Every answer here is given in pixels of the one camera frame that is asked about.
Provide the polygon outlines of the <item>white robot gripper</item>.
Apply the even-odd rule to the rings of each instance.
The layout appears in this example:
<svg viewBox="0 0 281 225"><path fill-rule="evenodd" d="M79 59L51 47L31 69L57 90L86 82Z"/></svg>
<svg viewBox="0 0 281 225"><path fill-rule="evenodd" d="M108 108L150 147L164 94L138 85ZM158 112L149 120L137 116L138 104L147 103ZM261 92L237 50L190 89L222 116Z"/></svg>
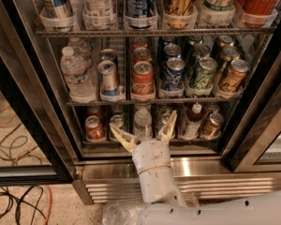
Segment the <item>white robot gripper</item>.
<svg viewBox="0 0 281 225"><path fill-rule="evenodd" d="M166 124L158 131L162 142L158 140L143 141L138 146L134 135L121 130L114 123L110 123L114 137L127 152L132 153L145 203L165 203L174 200L177 196L178 188L173 179L168 147L176 120L177 112L173 111Z"/></svg>

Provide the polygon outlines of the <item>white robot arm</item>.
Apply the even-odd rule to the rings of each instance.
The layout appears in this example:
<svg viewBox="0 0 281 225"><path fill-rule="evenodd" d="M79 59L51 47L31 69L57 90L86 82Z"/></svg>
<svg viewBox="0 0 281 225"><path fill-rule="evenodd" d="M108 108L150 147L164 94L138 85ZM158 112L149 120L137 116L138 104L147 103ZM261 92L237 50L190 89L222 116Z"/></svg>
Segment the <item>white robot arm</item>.
<svg viewBox="0 0 281 225"><path fill-rule="evenodd" d="M176 119L173 112L159 131L160 138L143 142L110 124L115 138L132 154L147 204L137 225L281 225L281 191L201 207L186 205L170 165L169 143Z"/></svg>

